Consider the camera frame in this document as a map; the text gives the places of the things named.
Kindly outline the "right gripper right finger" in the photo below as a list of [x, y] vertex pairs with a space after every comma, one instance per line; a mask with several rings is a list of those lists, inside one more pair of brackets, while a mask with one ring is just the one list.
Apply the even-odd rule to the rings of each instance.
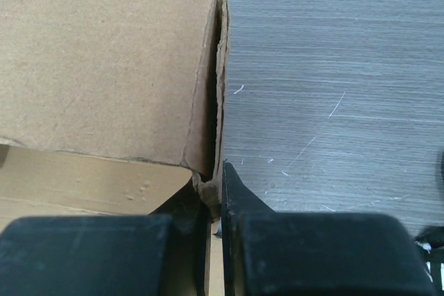
[[418, 247], [396, 218], [276, 212], [223, 165], [226, 295], [435, 295]]

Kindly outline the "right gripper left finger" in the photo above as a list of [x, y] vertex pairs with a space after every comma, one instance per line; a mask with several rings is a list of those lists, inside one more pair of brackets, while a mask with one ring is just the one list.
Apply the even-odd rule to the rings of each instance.
[[18, 218], [1, 233], [1, 294], [206, 295], [210, 230], [191, 185], [148, 215]]

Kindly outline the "brown cardboard box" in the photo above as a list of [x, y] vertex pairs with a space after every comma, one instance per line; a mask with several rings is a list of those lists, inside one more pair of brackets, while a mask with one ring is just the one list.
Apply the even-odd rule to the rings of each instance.
[[148, 215], [186, 185], [212, 229], [229, 27], [228, 0], [1, 0], [1, 233]]

